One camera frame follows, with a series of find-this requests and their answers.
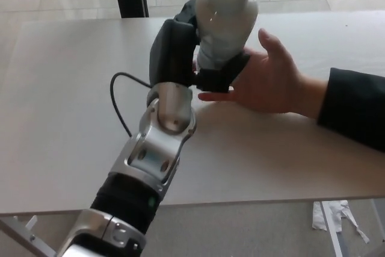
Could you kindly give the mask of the bare person hand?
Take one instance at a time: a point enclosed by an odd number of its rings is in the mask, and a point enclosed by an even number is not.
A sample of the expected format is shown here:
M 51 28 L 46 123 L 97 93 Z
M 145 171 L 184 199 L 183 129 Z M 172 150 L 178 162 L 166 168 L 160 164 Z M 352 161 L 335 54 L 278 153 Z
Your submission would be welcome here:
M 250 59 L 228 93 L 204 92 L 205 102 L 235 102 L 259 113 L 295 113 L 317 119 L 327 81 L 303 75 L 281 41 L 264 29 L 258 39 L 265 52 L 247 50 Z

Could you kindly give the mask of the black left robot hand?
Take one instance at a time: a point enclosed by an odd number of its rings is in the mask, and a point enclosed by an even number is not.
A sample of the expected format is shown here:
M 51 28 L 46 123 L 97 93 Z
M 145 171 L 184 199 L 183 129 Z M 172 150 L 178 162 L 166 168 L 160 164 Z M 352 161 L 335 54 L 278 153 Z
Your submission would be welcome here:
M 193 72 L 193 53 L 200 44 L 195 13 L 196 0 L 186 2 L 180 13 L 167 19 L 150 50 L 150 86 L 174 82 L 201 91 L 227 93 L 231 83 L 242 72 L 250 54 L 241 50 L 226 60 L 221 68 L 200 68 Z

